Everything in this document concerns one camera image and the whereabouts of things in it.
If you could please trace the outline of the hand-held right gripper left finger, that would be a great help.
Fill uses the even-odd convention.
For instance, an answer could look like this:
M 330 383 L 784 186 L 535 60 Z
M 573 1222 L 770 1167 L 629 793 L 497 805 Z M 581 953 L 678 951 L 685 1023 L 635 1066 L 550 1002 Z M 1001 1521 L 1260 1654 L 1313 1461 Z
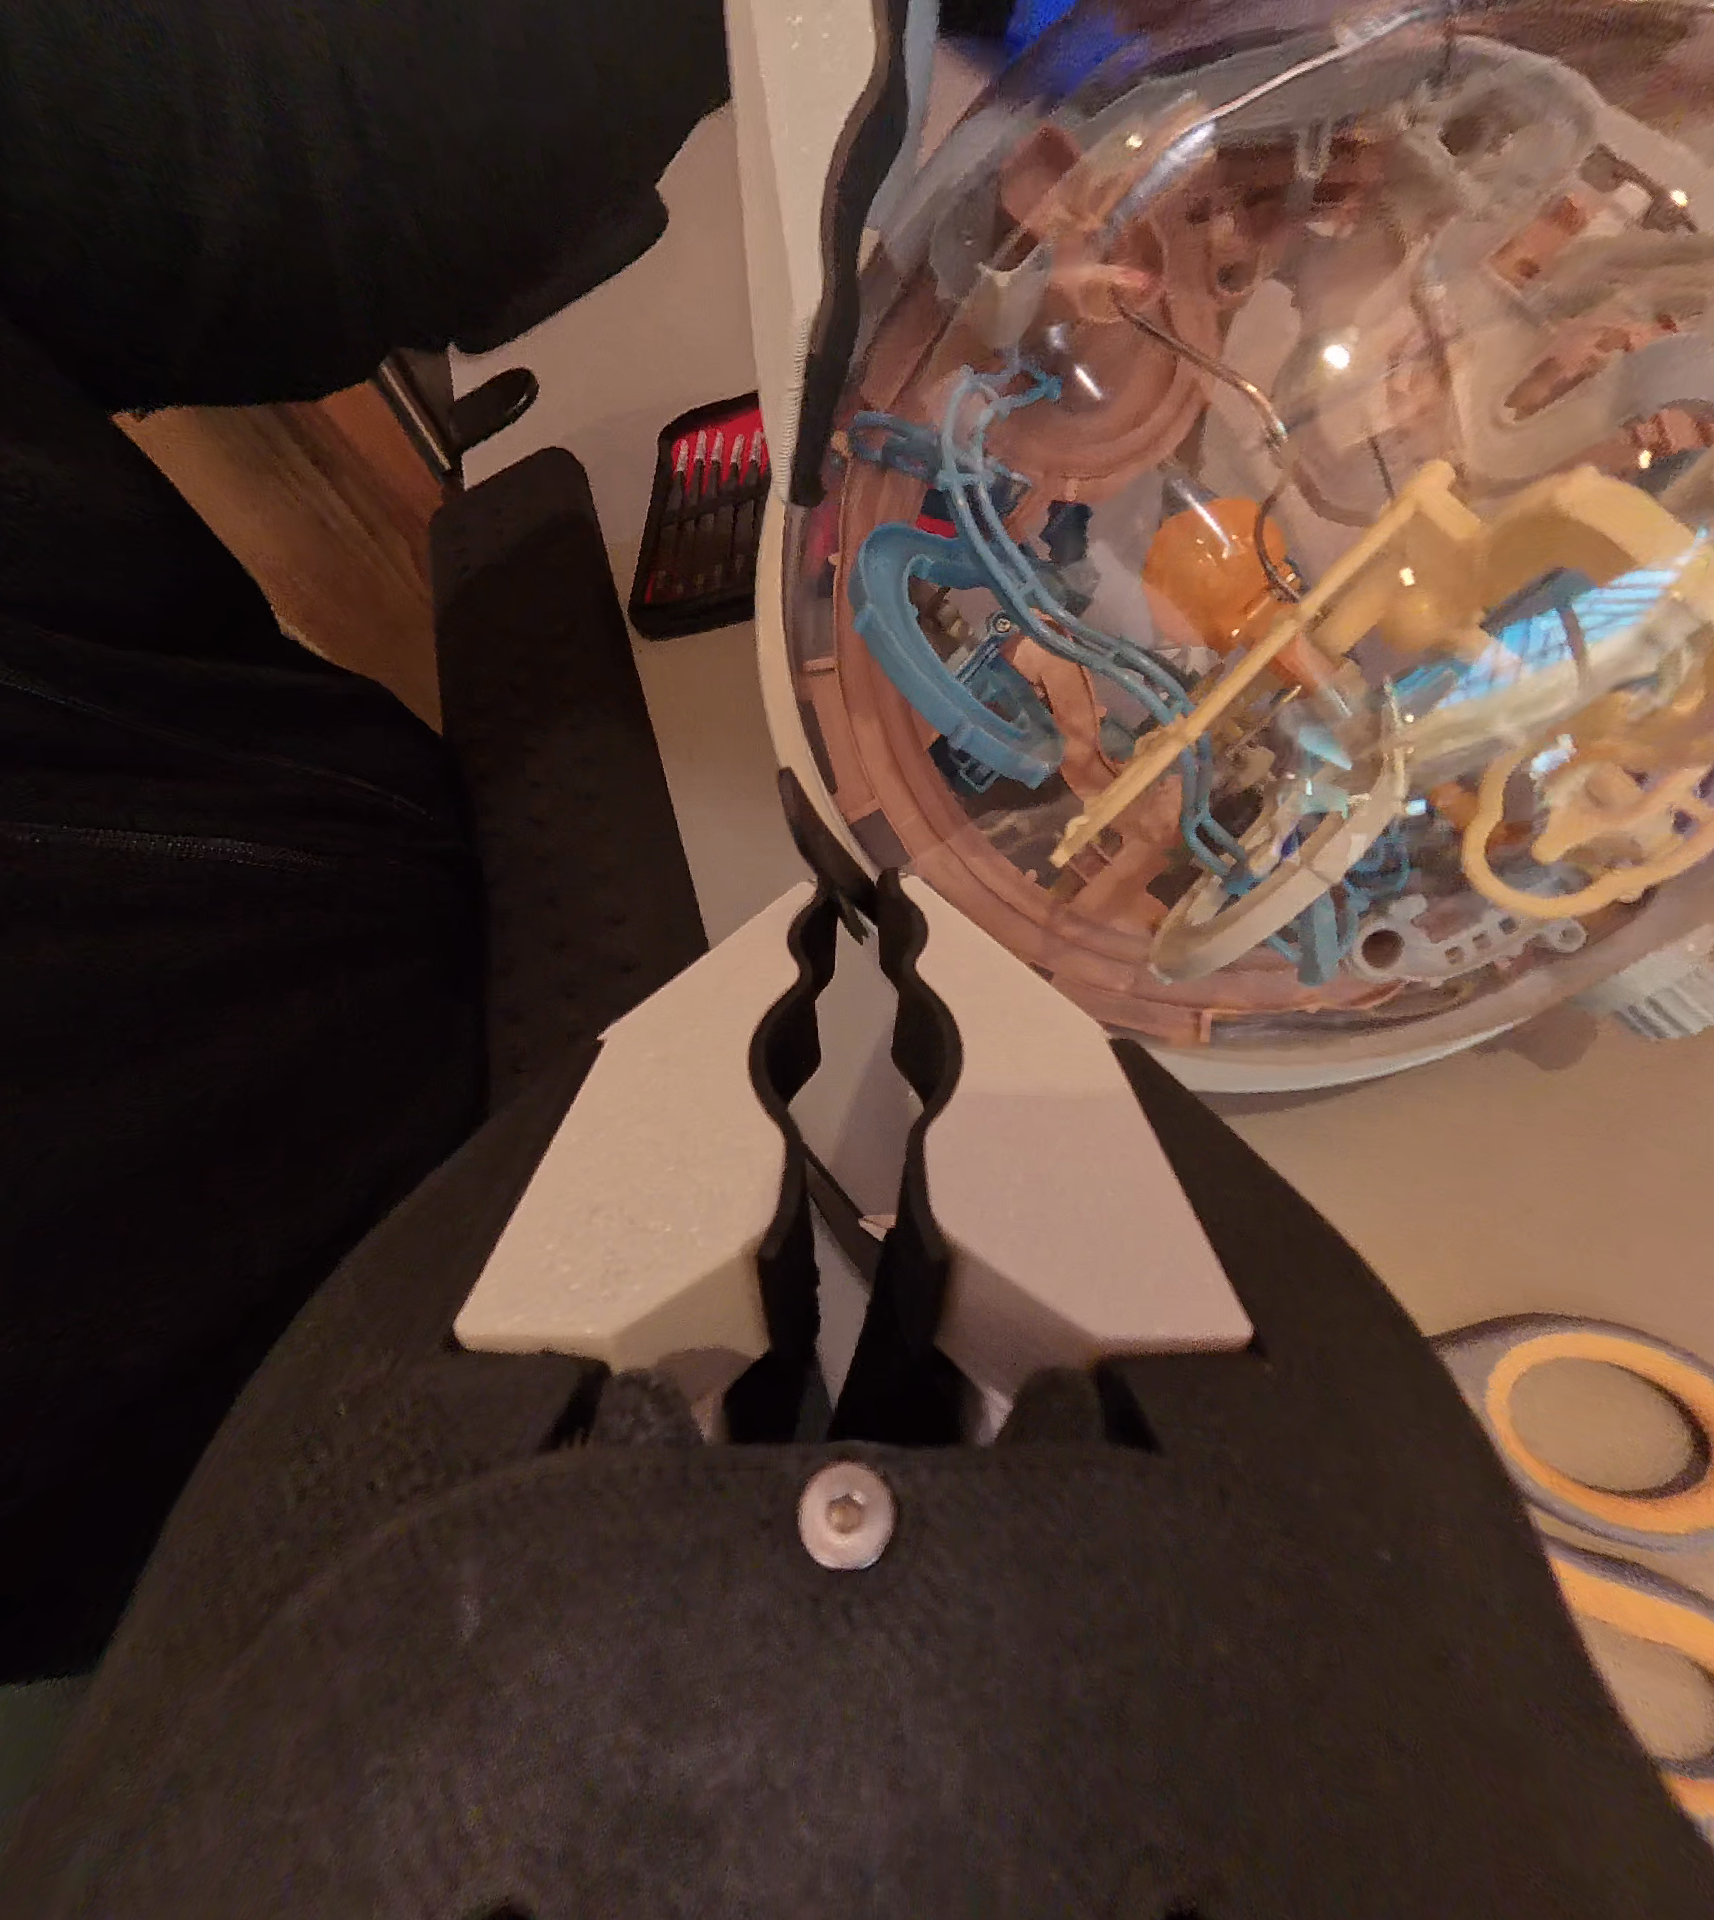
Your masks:
M 805 981 L 800 882 L 600 1035 L 556 1133 L 461 1305 L 461 1347 L 659 1371 L 721 1396 L 823 1334 L 817 1235 L 766 1301 L 789 1146 L 752 1076 L 752 1041 Z

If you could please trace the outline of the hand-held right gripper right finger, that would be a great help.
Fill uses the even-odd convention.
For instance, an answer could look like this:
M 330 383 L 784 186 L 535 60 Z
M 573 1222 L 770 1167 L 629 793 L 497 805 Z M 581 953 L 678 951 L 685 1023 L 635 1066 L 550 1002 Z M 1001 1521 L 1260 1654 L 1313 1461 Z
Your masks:
M 995 1405 L 1042 1370 L 1241 1354 L 1250 1314 L 1111 1033 L 928 884 L 919 980 L 962 1063 L 924 1133 L 940 1352 Z

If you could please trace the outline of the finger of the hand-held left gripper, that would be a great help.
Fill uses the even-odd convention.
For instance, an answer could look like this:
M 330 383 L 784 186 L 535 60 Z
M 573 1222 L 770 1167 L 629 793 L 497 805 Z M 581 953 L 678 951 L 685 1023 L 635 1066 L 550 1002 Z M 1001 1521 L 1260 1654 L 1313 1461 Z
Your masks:
M 863 332 L 876 211 L 909 183 L 934 2 L 728 2 L 757 389 L 779 498 L 817 507 Z

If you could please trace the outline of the set of black tweezers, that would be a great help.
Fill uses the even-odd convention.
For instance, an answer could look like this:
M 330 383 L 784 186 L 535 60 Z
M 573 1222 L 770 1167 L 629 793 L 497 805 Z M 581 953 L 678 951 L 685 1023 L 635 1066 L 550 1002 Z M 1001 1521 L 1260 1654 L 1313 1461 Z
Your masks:
M 677 441 L 659 520 L 657 602 L 686 612 L 748 587 L 770 478 L 758 407 L 741 407 Z

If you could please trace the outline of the black red tweezers case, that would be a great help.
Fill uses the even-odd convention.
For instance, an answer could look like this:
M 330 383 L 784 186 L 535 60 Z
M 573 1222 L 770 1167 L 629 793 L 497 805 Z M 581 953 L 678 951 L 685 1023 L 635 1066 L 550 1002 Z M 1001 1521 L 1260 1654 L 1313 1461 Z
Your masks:
M 639 637 L 667 641 L 750 621 L 772 480 L 754 392 L 695 406 L 659 431 L 629 595 Z

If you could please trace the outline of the black needle-tip tweezers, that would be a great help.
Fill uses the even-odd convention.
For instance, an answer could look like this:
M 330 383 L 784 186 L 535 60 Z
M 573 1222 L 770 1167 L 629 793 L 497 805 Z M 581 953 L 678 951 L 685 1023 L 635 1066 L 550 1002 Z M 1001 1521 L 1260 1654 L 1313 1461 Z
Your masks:
M 909 1127 L 909 1097 L 889 1057 L 887 981 L 873 970 L 876 892 L 800 776 L 781 769 L 776 790 L 812 884 L 789 931 L 798 989 L 809 993 L 805 1057 L 781 1096 L 794 1114 L 798 1091 L 831 1068 L 831 1091 L 809 1096 L 796 1120 L 805 1187 L 849 1269 L 875 1284 L 896 1213 L 896 1163 Z

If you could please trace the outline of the orange grey scissors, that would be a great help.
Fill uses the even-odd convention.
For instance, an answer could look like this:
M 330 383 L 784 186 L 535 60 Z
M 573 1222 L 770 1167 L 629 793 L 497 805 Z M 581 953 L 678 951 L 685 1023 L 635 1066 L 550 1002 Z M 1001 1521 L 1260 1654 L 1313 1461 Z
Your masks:
M 1646 1556 L 1714 1549 L 1714 1365 L 1687 1347 L 1562 1312 L 1497 1316 L 1438 1334 L 1437 1355 L 1540 1524 L 1544 1558 L 1577 1621 L 1673 1654 L 1714 1693 L 1714 1600 L 1660 1573 Z M 1526 1435 L 1525 1387 L 1560 1363 L 1594 1365 L 1650 1387 L 1691 1440 L 1691 1460 L 1655 1486 L 1602 1486 Z M 1714 1741 L 1659 1760 L 1664 1787 L 1695 1820 L 1714 1821 Z

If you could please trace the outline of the clear maze ball toy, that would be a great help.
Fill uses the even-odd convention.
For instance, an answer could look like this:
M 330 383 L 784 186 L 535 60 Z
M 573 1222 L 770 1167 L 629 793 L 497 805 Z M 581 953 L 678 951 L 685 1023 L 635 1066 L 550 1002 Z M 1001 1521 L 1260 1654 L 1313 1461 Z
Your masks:
M 1714 1028 L 1714 3 L 936 6 L 781 769 L 1200 1090 Z

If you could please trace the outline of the person's left forearm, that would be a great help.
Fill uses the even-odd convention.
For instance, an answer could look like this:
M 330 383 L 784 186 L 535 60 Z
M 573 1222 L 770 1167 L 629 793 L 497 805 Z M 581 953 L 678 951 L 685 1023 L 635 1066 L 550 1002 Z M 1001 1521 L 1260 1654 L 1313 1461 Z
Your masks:
M 711 2 L 2 2 L 0 325 L 102 411 L 509 344 L 667 233 Z

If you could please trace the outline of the black perforated wrist rest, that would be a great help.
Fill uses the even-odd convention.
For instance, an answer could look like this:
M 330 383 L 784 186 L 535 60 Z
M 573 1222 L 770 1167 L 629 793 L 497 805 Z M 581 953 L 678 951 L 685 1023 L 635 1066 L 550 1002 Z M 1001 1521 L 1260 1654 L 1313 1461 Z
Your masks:
M 486 921 L 501 1111 L 709 951 L 583 461 L 548 446 L 431 521 L 443 736 Z

